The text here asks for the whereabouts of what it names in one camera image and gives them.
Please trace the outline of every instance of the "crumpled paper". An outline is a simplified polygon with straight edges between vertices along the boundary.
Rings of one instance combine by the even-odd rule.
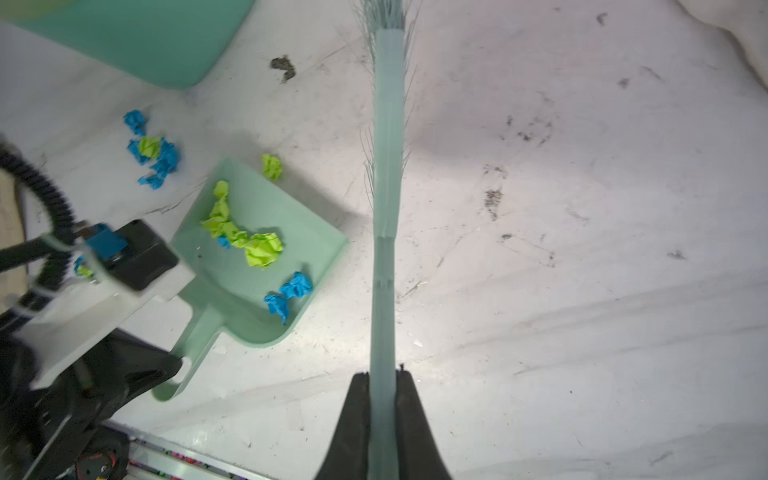
[[[147,158],[160,156],[160,137],[142,137],[139,140],[139,153]]]
[[[271,265],[283,251],[283,243],[274,233],[254,233],[249,237],[248,232],[241,230],[230,221],[230,206],[227,203],[229,192],[229,183],[224,180],[216,182],[214,196],[218,200],[211,209],[208,219],[200,224],[217,241],[223,235],[232,247],[243,249],[249,266]]]
[[[290,315],[288,312],[288,303],[286,302],[285,297],[282,295],[267,295],[264,297],[264,301],[270,308],[270,313],[276,313],[280,315],[280,317],[283,319],[283,325],[285,325],[286,320],[288,320],[288,315]]]
[[[264,177],[277,180],[283,172],[283,165],[280,163],[280,159],[273,157],[269,154],[261,156],[261,161],[264,164]]]
[[[230,243],[229,239],[227,239],[227,237],[224,235],[219,235],[216,237],[216,241],[219,243],[219,245],[226,248],[227,250],[232,248],[232,243]]]
[[[144,164],[146,164],[149,161],[149,157],[145,157],[139,151],[139,141],[138,140],[131,140],[128,143],[128,151],[133,154],[134,158],[139,163],[139,165],[144,165]]]
[[[294,297],[301,298],[302,296],[312,293],[312,283],[310,282],[310,279],[306,278],[306,275],[301,272],[296,272],[293,274],[293,278],[280,287],[280,293],[285,295],[287,299]]]
[[[169,141],[165,141],[165,137],[161,138],[159,143],[160,153],[157,155],[157,163],[151,167],[155,173],[152,175],[145,175],[139,179],[140,184],[149,185],[152,187],[152,190],[160,188],[165,181],[165,177],[167,177],[169,173],[176,171],[176,166],[179,164],[179,152],[176,150],[176,145]]]
[[[134,132],[134,135],[146,135],[144,125],[147,121],[139,110],[131,110],[123,115],[123,121]]]
[[[85,278],[92,278],[93,275],[96,274],[96,272],[85,265],[85,257],[82,255],[74,261],[74,273],[78,276],[84,276]]]

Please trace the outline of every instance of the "blue crumpled paper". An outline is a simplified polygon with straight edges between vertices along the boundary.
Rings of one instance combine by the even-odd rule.
[[[134,132],[134,135],[146,135],[144,125],[147,121],[139,110],[131,110],[123,115],[123,121]]]
[[[312,283],[310,279],[306,278],[301,272],[293,274],[293,278],[287,281],[282,287],[280,287],[280,293],[289,298],[301,298],[308,293],[312,293]]]
[[[276,313],[283,317],[283,325],[288,320],[288,303],[282,295],[267,295],[264,297],[264,301],[270,308],[270,313]]]
[[[232,247],[232,243],[230,243],[230,239],[227,238],[226,235],[220,235],[216,238],[216,241],[221,245],[222,247],[226,248],[227,250]]]
[[[139,152],[138,140],[131,140],[131,142],[128,144],[128,151],[133,154],[139,165],[144,165],[149,161],[149,157],[145,157],[141,154],[141,152]]]
[[[139,184],[149,185],[152,187],[152,190],[157,190],[163,185],[165,177],[167,177],[169,173],[176,171],[176,166],[178,164],[179,152],[176,150],[176,145],[169,141],[165,141],[165,137],[161,138],[160,156],[157,157],[157,163],[151,167],[155,173],[140,178]]]

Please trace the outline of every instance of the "dustpan handle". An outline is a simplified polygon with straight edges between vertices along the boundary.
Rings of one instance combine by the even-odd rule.
[[[214,346],[216,338],[218,338],[221,332],[222,325],[223,317],[210,306],[194,310],[187,328],[184,329],[176,345],[170,351],[171,355],[189,361],[189,372],[180,382],[168,380],[156,386],[152,389],[154,398],[161,402],[166,402],[184,391],[197,368],[208,354],[208,350]]]

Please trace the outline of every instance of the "dustpan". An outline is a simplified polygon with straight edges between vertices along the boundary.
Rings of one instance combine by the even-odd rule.
[[[275,232],[285,249],[266,268],[248,266],[245,253],[227,250],[200,226],[208,218],[216,198],[216,182],[230,184],[230,218],[251,233]],[[346,237],[325,220],[283,192],[253,168],[224,160],[211,174],[171,246],[195,271],[195,278],[179,293],[193,310],[192,319],[171,353],[187,358],[189,372],[180,382],[169,381],[152,393],[166,401],[187,386],[221,332],[247,346],[266,347],[284,339],[301,318],[344,251]],[[310,295],[288,300],[290,316],[283,325],[263,301],[302,272],[312,281]]]

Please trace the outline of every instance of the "black cable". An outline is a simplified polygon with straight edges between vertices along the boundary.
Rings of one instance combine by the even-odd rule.
[[[72,245],[74,243],[74,233],[72,231],[74,218],[69,205],[67,205],[67,201],[58,189],[30,164],[13,154],[3,144],[0,144],[0,168],[9,172],[17,180],[20,180],[35,194],[48,212],[53,236],[65,245]],[[45,261],[35,282],[42,288],[56,291],[64,280],[71,254],[69,252],[53,250],[42,240],[31,240],[22,245],[0,250],[0,266],[4,267],[0,268],[0,271],[29,263],[46,255],[48,259]],[[30,291],[24,294],[18,301],[18,305],[39,312],[50,301],[50,298]],[[0,315],[0,336],[10,335],[24,326],[30,319],[30,316],[11,310],[6,311]]]
[[[5,272],[55,252],[40,238],[0,250],[0,272]]]

